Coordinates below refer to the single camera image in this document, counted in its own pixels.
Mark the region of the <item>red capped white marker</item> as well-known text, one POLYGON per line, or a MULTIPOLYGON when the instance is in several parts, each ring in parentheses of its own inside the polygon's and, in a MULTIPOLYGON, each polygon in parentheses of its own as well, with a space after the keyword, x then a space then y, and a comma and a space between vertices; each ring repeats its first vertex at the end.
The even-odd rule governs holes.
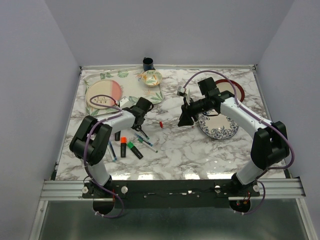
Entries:
POLYGON ((195 121, 195 120, 192 118, 192 126, 191 126, 192 129, 196 126, 196 123, 197 123, 197 121, 195 121))

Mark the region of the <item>dark slim pen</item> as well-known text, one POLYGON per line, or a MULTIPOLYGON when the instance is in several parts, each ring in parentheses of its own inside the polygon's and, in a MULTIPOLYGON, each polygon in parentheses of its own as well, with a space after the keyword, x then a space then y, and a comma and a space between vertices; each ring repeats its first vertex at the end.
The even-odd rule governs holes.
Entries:
POLYGON ((139 132, 141 132, 141 134, 146 138, 146 139, 150 139, 149 138, 149 136, 142 130, 142 127, 140 126, 139 128, 138 128, 138 130, 139 130, 139 132))

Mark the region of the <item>green capped white marker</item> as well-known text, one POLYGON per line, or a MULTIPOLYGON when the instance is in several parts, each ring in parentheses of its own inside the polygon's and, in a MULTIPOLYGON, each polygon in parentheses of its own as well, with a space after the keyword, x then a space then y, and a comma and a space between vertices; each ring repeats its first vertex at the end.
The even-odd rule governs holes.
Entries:
POLYGON ((146 146, 147 148, 149 148, 150 150, 152 150, 153 152, 157 153, 158 151, 153 148, 151 145, 149 145, 147 142, 143 141, 141 138, 138 139, 138 141, 143 144, 144 146, 146 146))

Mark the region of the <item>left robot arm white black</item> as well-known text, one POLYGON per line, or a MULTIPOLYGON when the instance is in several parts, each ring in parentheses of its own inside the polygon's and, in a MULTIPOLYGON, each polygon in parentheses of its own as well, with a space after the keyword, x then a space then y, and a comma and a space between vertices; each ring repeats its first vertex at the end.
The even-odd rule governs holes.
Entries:
POLYGON ((135 105, 119 108, 114 115, 104 119, 86 116, 70 142, 70 151, 83 161, 85 171, 93 182, 93 191, 101 198, 111 191, 112 177, 103 163, 112 134, 126 129, 140 130, 145 115, 154 104, 140 97, 135 105))

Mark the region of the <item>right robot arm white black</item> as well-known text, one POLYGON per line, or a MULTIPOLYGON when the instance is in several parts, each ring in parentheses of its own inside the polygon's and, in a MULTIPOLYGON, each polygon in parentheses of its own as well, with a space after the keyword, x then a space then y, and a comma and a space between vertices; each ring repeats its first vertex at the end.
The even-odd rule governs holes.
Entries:
POLYGON ((239 102, 236 94, 228 90, 221 92, 211 77, 198 82, 198 86, 203 98, 197 101, 190 98, 185 87, 178 88, 177 95, 183 97, 178 126, 191 126, 199 114, 215 110, 231 118, 251 136, 250 161, 232 176, 229 184, 230 191, 241 196, 247 192, 248 185, 290 154, 286 126, 251 111, 239 102))

